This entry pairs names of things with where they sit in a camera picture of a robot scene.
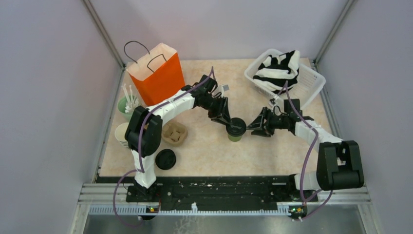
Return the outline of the orange paper bag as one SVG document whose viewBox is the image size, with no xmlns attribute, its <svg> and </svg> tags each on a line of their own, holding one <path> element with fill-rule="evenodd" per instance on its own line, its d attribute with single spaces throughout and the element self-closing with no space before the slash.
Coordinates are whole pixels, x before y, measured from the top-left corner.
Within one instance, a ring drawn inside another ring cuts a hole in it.
<svg viewBox="0 0 413 234">
<path fill-rule="evenodd" d="M 137 43 L 147 52 L 140 58 L 132 58 L 127 46 Z M 131 62 L 126 71 L 147 106 L 158 104 L 175 95 L 185 86 L 184 75 L 176 49 L 160 43 L 149 50 L 144 44 L 132 40 L 124 45 L 124 54 Z"/>
</svg>

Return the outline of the black cup lid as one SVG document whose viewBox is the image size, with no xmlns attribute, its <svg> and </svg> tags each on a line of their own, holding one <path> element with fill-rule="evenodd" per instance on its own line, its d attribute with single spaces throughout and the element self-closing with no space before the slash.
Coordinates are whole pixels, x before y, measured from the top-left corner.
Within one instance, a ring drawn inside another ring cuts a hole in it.
<svg viewBox="0 0 413 234">
<path fill-rule="evenodd" d="M 233 137 L 242 136 L 246 132 L 246 123 L 243 119 L 234 117 L 231 123 L 226 126 L 226 131 Z"/>
</svg>

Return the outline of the brown cardboard cup carrier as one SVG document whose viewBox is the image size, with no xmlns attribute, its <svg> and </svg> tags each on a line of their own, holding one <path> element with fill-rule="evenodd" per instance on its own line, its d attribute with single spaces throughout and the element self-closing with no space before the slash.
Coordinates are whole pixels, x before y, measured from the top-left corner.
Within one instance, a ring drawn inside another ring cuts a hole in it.
<svg viewBox="0 0 413 234">
<path fill-rule="evenodd" d="M 162 127 L 161 138 L 171 146 L 179 147 L 183 145 L 187 137 L 187 127 L 177 121 L 170 120 Z"/>
</svg>

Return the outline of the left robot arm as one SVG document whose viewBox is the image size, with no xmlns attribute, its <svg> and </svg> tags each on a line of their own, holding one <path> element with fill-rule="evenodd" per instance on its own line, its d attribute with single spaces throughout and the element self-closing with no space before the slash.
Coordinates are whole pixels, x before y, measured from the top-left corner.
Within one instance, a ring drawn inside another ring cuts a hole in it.
<svg viewBox="0 0 413 234">
<path fill-rule="evenodd" d="M 211 75 L 203 75 L 193 86 L 186 85 L 173 96 L 150 106 L 138 106 L 134 109 L 125 132 L 125 139 L 134 158 L 136 169 L 135 181 L 139 185 L 137 194 L 144 201 L 151 201 L 156 196 L 154 171 L 155 156 L 161 138 L 162 128 L 181 113 L 196 107 L 208 111 L 211 121 L 229 125 L 231 117 L 228 109 L 228 97 L 223 91 L 213 93 L 218 84 Z"/>
</svg>

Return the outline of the black and white striped cloth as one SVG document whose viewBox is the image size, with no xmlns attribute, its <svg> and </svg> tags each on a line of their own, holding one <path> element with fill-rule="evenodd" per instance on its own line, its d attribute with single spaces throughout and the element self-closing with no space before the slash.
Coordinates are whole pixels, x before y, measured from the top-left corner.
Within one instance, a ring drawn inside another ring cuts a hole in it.
<svg viewBox="0 0 413 234">
<path fill-rule="evenodd" d="M 256 84 L 278 94 L 291 90 L 298 83 L 300 51 L 293 50 L 281 55 L 268 55 L 253 76 Z"/>
</svg>

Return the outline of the stack of green paper cups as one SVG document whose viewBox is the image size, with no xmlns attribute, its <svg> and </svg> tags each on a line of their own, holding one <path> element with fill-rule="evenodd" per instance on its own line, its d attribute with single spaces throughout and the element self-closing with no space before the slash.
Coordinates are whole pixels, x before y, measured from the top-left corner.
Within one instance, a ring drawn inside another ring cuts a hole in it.
<svg viewBox="0 0 413 234">
<path fill-rule="evenodd" d="M 128 128 L 128 125 L 129 125 L 128 122 L 120 124 L 116 128 L 115 133 L 114 133 L 116 140 L 124 147 L 129 146 L 127 140 L 125 139 L 125 133 L 126 133 L 126 130 Z"/>
</svg>

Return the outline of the white plastic basket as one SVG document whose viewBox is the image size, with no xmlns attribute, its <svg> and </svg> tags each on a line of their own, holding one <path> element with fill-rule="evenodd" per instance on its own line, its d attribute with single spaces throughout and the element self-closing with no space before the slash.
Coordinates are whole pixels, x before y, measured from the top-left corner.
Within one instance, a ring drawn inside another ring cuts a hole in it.
<svg viewBox="0 0 413 234">
<path fill-rule="evenodd" d="M 256 89 L 262 93 L 267 99 L 274 101 L 270 101 L 270 105 L 277 104 L 283 109 L 283 101 L 287 99 L 286 94 L 281 94 L 279 98 L 276 97 L 276 93 L 272 92 L 269 88 L 256 83 L 254 81 L 253 76 L 258 71 L 258 68 L 262 62 L 269 56 L 278 56 L 281 55 L 282 52 L 270 48 L 259 55 L 244 71 L 244 76 L 251 81 Z M 299 63 L 299 74 L 298 74 L 298 83 L 289 91 L 289 95 L 292 99 L 299 99 L 300 100 L 300 108 L 303 110 L 305 109 L 319 94 L 322 90 L 323 86 L 325 85 L 326 80 L 325 77 L 319 74 L 318 72 L 312 70 L 310 67 L 306 66 L 304 63 Z"/>
</svg>

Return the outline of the stack of black cup lids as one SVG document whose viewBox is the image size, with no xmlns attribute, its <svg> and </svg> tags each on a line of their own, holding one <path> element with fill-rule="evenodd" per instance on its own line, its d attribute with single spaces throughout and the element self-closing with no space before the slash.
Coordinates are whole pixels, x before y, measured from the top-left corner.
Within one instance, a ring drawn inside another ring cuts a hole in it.
<svg viewBox="0 0 413 234">
<path fill-rule="evenodd" d="M 170 170 L 176 164 L 176 154 L 171 149 L 161 150 L 155 157 L 155 164 L 161 170 Z"/>
</svg>

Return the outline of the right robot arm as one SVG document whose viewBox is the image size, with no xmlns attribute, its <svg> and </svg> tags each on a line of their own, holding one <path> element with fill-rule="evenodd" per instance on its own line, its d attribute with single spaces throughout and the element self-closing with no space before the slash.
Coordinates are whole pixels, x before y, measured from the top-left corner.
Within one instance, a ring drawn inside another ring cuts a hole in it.
<svg viewBox="0 0 413 234">
<path fill-rule="evenodd" d="M 292 201 L 309 201 L 313 195 L 305 191 L 334 191 L 361 188 L 364 173 L 357 142 L 343 140 L 318 125 L 311 117 L 303 116 L 299 99 L 284 100 L 280 113 L 267 107 L 247 126 L 252 135 L 271 137 L 275 131 L 288 130 L 305 140 L 309 150 L 294 182 L 286 186 L 286 196 Z"/>
</svg>

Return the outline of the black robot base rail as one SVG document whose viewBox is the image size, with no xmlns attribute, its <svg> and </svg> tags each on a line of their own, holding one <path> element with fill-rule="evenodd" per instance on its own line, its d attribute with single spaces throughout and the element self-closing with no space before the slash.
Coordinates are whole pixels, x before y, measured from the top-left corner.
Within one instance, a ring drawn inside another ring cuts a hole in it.
<svg viewBox="0 0 413 234">
<path fill-rule="evenodd" d="M 148 189 L 134 182 L 127 202 L 154 202 L 162 211 L 274 211 L 301 202 L 292 176 L 159 176 Z"/>
</svg>

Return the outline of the green paper coffee cup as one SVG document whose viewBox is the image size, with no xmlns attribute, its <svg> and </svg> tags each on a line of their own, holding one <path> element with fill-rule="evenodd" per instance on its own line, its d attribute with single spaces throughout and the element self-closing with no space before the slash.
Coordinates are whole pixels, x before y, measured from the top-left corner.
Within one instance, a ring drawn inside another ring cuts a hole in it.
<svg viewBox="0 0 413 234">
<path fill-rule="evenodd" d="M 238 142 L 242 139 L 244 133 L 227 132 L 228 139 L 232 142 Z"/>
</svg>

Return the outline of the green cup with white stirrers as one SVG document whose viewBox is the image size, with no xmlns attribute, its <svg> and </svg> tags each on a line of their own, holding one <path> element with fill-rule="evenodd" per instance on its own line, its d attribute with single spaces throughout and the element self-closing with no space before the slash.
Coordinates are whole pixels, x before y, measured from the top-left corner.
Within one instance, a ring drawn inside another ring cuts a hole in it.
<svg viewBox="0 0 413 234">
<path fill-rule="evenodd" d="M 134 86 L 127 85 L 126 83 L 120 86 L 120 98 L 117 102 L 117 109 L 124 119 L 129 121 L 132 117 L 133 109 L 138 107 L 140 103 L 140 94 Z"/>
</svg>

